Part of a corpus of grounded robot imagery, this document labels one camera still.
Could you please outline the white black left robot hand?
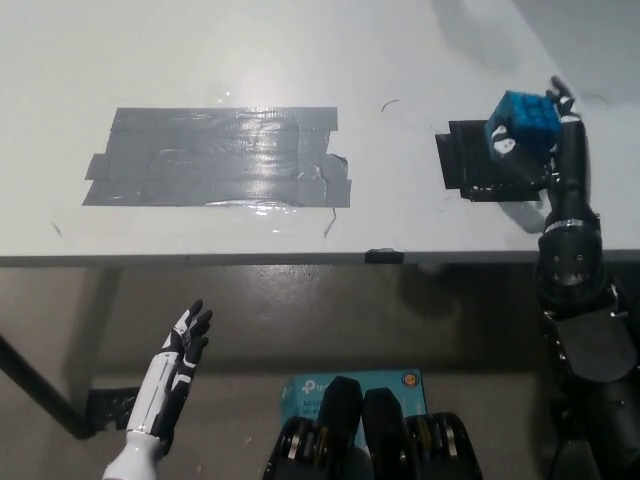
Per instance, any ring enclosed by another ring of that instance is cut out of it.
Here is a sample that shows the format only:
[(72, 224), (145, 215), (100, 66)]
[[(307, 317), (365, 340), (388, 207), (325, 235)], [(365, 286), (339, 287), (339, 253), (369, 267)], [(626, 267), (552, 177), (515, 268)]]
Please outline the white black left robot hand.
[(184, 311), (152, 358), (126, 426), (125, 445), (107, 465), (104, 479), (159, 477), (159, 463), (171, 449), (176, 424), (209, 343), (212, 312), (203, 305), (198, 299)]

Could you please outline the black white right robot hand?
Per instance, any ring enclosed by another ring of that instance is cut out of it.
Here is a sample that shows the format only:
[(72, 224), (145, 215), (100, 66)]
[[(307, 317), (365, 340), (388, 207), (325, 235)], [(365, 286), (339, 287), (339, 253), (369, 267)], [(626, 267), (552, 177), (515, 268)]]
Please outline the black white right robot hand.
[(548, 192), (549, 223), (598, 221), (588, 201), (586, 128), (561, 77), (551, 77), (544, 95), (507, 91), (485, 133), (491, 160), (510, 182)]

